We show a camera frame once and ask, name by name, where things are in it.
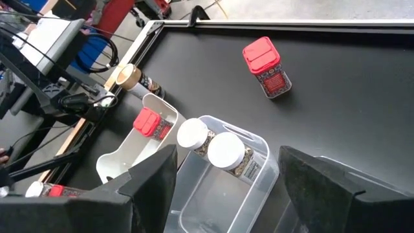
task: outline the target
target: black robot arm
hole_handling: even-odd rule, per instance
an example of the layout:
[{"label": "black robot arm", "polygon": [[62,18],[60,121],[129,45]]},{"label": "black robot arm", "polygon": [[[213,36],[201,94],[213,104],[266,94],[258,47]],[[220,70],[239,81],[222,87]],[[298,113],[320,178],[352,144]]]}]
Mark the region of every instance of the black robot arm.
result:
[{"label": "black robot arm", "polygon": [[177,178],[177,148],[168,145],[78,197],[0,199],[2,232],[162,233]]},{"label": "black robot arm", "polygon": [[279,151],[287,192],[310,233],[413,232],[412,195],[332,160]]}]

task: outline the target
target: spice jar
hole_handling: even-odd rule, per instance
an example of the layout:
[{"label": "spice jar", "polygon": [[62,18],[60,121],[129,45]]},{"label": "spice jar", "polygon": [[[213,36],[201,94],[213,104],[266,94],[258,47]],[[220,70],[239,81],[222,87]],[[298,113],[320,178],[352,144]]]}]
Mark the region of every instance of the spice jar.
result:
[{"label": "spice jar", "polygon": [[77,188],[35,181],[28,187],[25,197],[77,197],[84,192]]},{"label": "spice jar", "polygon": [[265,160],[245,145],[233,133],[220,133],[208,146],[208,160],[212,165],[252,185]]},{"label": "spice jar", "polygon": [[164,98],[166,95],[158,83],[131,63],[122,68],[115,82],[139,99],[142,99],[148,93],[153,93],[160,98]]},{"label": "spice jar", "polygon": [[181,124],[177,133],[177,142],[183,148],[193,150],[196,154],[207,160],[208,145],[215,133],[198,118],[191,118]]},{"label": "spice jar", "polygon": [[162,141],[173,127],[173,123],[163,119],[161,115],[144,107],[134,121],[134,128],[143,136]]},{"label": "spice jar", "polygon": [[243,56],[267,98],[275,98],[290,90],[292,83],[283,71],[280,55],[268,37],[259,38],[245,47]]}]

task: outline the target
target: red lid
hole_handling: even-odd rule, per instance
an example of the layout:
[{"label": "red lid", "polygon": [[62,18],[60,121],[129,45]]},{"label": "red lid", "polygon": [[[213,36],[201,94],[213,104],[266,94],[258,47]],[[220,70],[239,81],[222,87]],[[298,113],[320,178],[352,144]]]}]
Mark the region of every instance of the red lid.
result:
[{"label": "red lid", "polygon": [[150,137],[161,122],[161,116],[145,107],[134,121],[134,128],[141,132],[143,136]]},{"label": "red lid", "polygon": [[50,189],[50,192],[49,192],[48,196],[49,197],[60,197],[62,195],[64,189],[65,189],[65,187],[63,187],[62,185],[55,184]]},{"label": "red lid", "polygon": [[261,74],[280,62],[280,55],[267,36],[247,45],[243,56],[252,74]]}]

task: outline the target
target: white cap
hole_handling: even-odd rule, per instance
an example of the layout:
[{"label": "white cap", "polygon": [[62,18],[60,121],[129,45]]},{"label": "white cap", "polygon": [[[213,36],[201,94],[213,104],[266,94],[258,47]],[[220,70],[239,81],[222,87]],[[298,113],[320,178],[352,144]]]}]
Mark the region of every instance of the white cap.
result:
[{"label": "white cap", "polygon": [[40,197],[43,191],[43,183],[34,181],[27,189],[25,197]]},{"label": "white cap", "polygon": [[177,142],[183,148],[195,150],[204,144],[207,136],[208,128],[206,124],[198,118],[191,118],[180,126],[177,133]]},{"label": "white cap", "polygon": [[234,133],[220,133],[210,142],[207,155],[212,165],[231,170],[243,161],[245,145]]}]

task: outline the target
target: concrete floor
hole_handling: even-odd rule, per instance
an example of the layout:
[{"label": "concrete floor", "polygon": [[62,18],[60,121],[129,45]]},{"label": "concrete floor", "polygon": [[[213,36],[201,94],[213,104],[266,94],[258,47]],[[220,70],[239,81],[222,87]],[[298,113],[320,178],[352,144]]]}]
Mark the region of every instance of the concrete floor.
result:
[{"label": "concrete floor", "polygon": [[[413,19],[413,0],[220,0],[220,5],[226,12],[228,19]],[[211,19],[226,19],[223,11],[218,7],[215,0],[190,0],[172,3],[171,19],[186,19],[188,13],[195,5],[206,8]],[[140,28],[135,25],[134,17],[129,14],[120,25],[116,34],[135,39]],[[130,41],[113,37],[118,47],[120,58],[126,53]],[[105,63],[107,58],[100,56],[98,61]],[[112,69],[100,74],[102,78],[108,79]],[[93,78],[101,83],[101,77],[92,74]],[[45,140],[52,138],[64,129],[53,129]],[[52,158],[65,141],[69,132],[66,132],[53,143],[38,151],[29,161],[29,165]],[[31,182],[36,181],[39,176],[28,178],[16,184],[16,190],[24,193]]]}]

